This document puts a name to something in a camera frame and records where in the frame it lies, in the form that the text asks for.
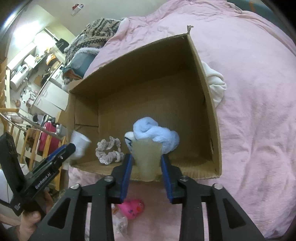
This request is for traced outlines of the person's left hand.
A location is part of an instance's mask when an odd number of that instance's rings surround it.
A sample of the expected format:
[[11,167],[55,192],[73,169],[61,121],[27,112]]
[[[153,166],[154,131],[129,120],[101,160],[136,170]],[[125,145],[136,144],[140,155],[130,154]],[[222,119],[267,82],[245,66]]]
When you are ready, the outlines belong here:
[[[43,199],[45,200],[46,213],[53,207],[53,199],[47,190],[43,191]],[[17,235],[18,240],[27,241],[30,236],[37,229],[37,223],[41,220],[41,214],[38,211],[24,212],[21,215],[21,222],[18,227]]]

